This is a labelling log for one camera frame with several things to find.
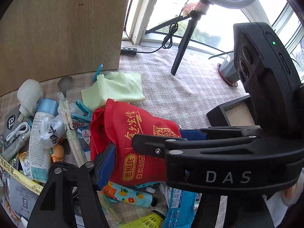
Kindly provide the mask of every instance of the light green cloth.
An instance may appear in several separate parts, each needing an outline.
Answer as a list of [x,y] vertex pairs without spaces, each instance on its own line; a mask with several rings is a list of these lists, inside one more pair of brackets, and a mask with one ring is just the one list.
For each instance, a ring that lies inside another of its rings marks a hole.
[[103,107],[108,98],[126,103],[144,101],[142,93],[140,74],[122,72],[100,74],[93,86],[81,90],[83,103],[91,111]]

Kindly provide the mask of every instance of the white usb cable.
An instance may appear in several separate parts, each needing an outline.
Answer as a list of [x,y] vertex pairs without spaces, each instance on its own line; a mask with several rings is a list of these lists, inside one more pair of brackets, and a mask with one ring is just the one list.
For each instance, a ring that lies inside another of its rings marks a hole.
[[18,125],[18,127],[9,133],[9,135],[6,137],[6,141],[9,141],[10,143],[12,143],[12,139],[16,139],[19,135],[25,134],[28,131],[31,130],[31,127],[29,126],[29,124],[27,122],[22,122]]

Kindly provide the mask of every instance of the shuttlecock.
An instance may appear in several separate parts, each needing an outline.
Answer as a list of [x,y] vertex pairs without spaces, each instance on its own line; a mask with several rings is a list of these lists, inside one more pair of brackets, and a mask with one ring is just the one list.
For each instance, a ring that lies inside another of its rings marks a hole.
[[165,220],[165,218],[166,217],[162,213],[153,210],[150,215],[121,225],[120,228],[158,228],[161,221]]

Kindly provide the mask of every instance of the hand cream tube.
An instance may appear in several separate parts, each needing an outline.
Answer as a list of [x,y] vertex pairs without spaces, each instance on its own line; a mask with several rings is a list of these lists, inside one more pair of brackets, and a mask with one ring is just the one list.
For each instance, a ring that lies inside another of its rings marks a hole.
[[34,117],[31,136],[29,138],[28,157],[31,174],[30,178],[42,183],[46,183],[48,180],[51,155],[50,149],[45,149],[37,141],[37,133],[39,133],[38,127],[46,115],[55,118],[55,116],[58,115],[57,108],[58,103],[55,100],[44,98],[40,101]]
[[103,187],[102,192],[114,200],[141,207],[149,207],[150,205],[155,207],[158,201],[157,198],[150,194],[139,192],[110,181]]

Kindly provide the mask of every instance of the red bag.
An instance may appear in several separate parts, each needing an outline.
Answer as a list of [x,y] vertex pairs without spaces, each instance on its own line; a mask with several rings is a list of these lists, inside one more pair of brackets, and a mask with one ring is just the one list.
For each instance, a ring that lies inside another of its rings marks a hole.
[[166,180],[163,159],[134,152],[131,139],[135,134],[181,137],[178,126],[154,117],[134,105],[108,99],[104,108],[94,111],[91,132],[91,160],[112,141],[116,162],[110,181],[120,185],[137,185]]

